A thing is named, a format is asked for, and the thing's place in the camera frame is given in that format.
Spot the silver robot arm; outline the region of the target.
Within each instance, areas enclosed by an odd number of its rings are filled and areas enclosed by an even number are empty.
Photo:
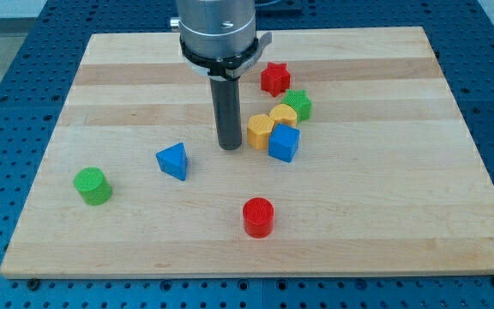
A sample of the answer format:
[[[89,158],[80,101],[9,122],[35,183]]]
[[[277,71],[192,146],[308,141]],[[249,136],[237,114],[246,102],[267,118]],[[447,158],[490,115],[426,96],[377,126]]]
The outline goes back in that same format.
[[[218,143],[242,144],[239,79],[272,43],[256,34],[254,0],[177,0],[181,52],[186,63],[209,79]]]

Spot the black clamp ring mount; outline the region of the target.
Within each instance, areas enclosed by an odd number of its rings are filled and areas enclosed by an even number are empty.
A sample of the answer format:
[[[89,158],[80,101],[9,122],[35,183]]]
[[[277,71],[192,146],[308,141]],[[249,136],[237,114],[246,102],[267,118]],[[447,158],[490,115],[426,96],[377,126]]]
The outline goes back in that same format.
[[[191,51],[183,39],[180,39],[184,61],[198,75],[218,82],[236,81],[251,70],[260,60],[264,49],[273,41],[271,32],[255,38],[253,43],[241,53],[229,58],[205,58]]]

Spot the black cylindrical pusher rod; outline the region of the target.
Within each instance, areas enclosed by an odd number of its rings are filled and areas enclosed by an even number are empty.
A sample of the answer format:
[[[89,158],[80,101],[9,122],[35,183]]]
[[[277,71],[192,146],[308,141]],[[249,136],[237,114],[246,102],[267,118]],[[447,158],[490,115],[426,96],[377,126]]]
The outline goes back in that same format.
[[[210,80],[218,143],[224,150],[242,144],[238,80]]]

